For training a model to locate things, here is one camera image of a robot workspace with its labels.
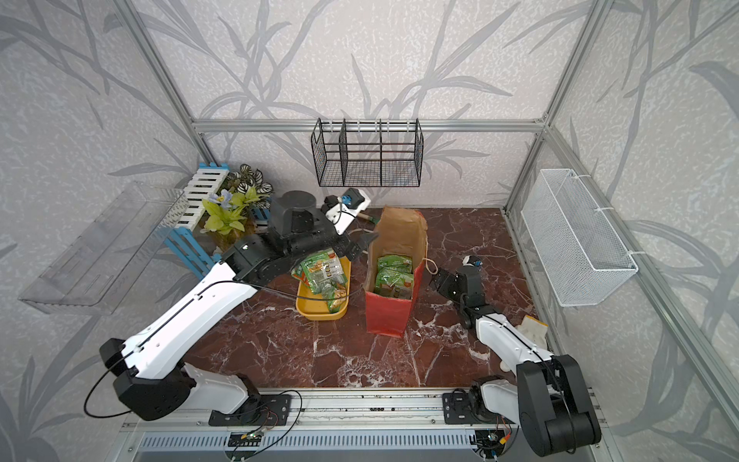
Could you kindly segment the red paper bag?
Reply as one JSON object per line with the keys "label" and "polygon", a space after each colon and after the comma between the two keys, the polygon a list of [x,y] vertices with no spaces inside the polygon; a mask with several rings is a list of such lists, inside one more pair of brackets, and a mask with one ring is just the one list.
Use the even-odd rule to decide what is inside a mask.
{"label": "red paper bag", "polygon": [[386,207],[369,247],[367,331],[400,338],[416,306],[427,258],[427,222],[421,212]]}

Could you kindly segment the large green condiment packet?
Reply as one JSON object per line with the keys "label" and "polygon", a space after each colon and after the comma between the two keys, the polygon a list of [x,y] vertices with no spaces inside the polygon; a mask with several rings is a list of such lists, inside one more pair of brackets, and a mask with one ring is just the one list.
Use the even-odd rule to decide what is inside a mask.
{"label": "large green condiment packet", "polygon": [[399,273],[383,269],[375,277],[373,292],[384,298],[398,298],[411,300],[414,291],[415,278],[412,273]]}

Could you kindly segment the green orange condiment packet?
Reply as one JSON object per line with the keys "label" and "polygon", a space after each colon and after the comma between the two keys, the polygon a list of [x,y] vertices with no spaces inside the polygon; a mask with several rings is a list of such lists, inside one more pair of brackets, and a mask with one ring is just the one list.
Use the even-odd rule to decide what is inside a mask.
{"label": "green orange condiment packet", "polygon": [[377,269],[379,271],[390,270],[399,273],[413,273],[415,269],[413,259],[405,255],[389,254],[378,258]]}

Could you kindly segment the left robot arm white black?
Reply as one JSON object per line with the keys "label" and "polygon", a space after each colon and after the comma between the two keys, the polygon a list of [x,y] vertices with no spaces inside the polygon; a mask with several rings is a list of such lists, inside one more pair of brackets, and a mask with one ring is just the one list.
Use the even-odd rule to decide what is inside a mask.
{"label": "left robot arm white black", "polygon": [[359,257],[376,236],[354,241],[346,231],[370,204],[368,194],[356,188],[325,198],[322,206],[309,192],[275,198],[266,232],[246,235],[225,250],[209,273],[150,326],[101,346],[119,401],[147,422],[178,410],[210,410],[227,423],[259,417],[263,402],[248,378],[200,370],[185,362],[185,354],[235,307],[309,255],[331,248],[348,260]]}

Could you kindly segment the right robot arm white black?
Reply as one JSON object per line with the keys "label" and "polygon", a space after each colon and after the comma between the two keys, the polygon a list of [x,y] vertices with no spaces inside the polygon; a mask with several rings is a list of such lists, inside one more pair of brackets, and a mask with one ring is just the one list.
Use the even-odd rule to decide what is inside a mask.
{"label": "right robot arm white black", "polygon": [[430,286],[451,301],[463,327],[494,352],[516,377],[477,381],[468,393],[473,417],[487,423],[500,416],[516,423],[538,456],[596,445],[602,428],[579,363],[569,354],[541,348],[486,300],[479,268],[440,269]]}

